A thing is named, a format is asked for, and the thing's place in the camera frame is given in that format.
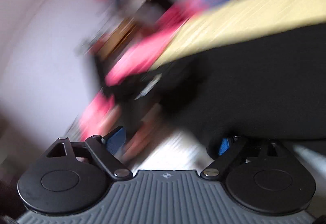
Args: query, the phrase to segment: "white wall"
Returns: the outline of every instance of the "white wall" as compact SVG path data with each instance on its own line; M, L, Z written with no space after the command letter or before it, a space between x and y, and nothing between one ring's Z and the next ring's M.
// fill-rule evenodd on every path
M0 0L0 110L38 147L61 136L94 94L75 55L103 22L93 0Z
M0 167L7 160L14 166L12 169L17 170L15 173L22 173L26 170L42 152L10 126L0 137Z

